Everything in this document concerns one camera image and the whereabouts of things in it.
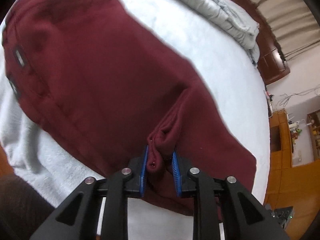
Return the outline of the wooden wall shelf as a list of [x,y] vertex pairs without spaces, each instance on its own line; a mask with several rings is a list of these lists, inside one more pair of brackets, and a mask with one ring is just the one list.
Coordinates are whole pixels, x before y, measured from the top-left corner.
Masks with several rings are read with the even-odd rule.
[[314,161],[319,160],[319,153],[320,153],[319,117],[320,117],[320,110],[309,113],[307,115],[307,125],[308,125],[309,131],[310,131]]

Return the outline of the white fleece bed sheet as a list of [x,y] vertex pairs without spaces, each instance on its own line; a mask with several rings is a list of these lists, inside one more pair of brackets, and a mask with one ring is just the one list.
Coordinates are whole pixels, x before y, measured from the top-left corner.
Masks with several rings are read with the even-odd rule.
[[[118,1],[141,26],[191,63],[229,133],[255,157],[251,190],[263,200],[269,162],[267,109],[262,79],[247,54],[229,35],[174,0]],[[1,179],[1,239],[29,239],[80,181],[102,175],[24,113],[5,73],[3,44],[1,59],[1,145],[15,171]],[[191,239],[191,216],[131,200],[129,236]]]

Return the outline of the maroon pants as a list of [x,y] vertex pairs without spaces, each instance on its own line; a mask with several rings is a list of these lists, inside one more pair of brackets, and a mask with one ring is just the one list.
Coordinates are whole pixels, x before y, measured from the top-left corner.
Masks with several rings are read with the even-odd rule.
[[118,0],[18,0],[2,44],[22,110],[73,157],[108,177],[148,152],[146,202],[193,214],[175,191],[173,152],[253,188],[256,159],[191,63]]

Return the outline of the orange wooden cabinet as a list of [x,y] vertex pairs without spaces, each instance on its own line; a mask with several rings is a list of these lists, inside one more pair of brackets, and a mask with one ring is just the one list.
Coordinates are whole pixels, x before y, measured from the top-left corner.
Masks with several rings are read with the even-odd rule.
[[300,239],[319,212],[319,161],[293,166],[293,146],[284,110],[274,112],[269,124],[270,172],[264,203],[273,209],[292,206],[295,214],[286,232],[291,239]]

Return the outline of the grey folded quilt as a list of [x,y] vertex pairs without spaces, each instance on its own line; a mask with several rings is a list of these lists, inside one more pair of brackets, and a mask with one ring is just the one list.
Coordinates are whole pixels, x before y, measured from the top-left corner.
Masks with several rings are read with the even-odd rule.
[[231,0],[179,0],[233,37],[257,66],[259,23]]

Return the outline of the dark wooden headboard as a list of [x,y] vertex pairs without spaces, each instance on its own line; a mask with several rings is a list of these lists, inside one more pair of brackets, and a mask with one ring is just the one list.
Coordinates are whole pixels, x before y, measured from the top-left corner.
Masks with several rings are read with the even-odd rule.
[[258,70],[265,85],[270,85],[290,73],[289,66],[285,60],[280,44],[276,41],[271,27],[264,16],[251,0],[231,0],[247,11],[247,13],[259,23],[259,34],[257,44],[260,49]]

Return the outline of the beige curtain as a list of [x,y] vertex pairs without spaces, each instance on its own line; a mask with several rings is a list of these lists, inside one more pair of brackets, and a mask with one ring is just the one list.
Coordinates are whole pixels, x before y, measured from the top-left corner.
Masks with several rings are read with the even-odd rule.
[[251,0],[271,27],[285,59],[319,48],[319,25],[303,0]]

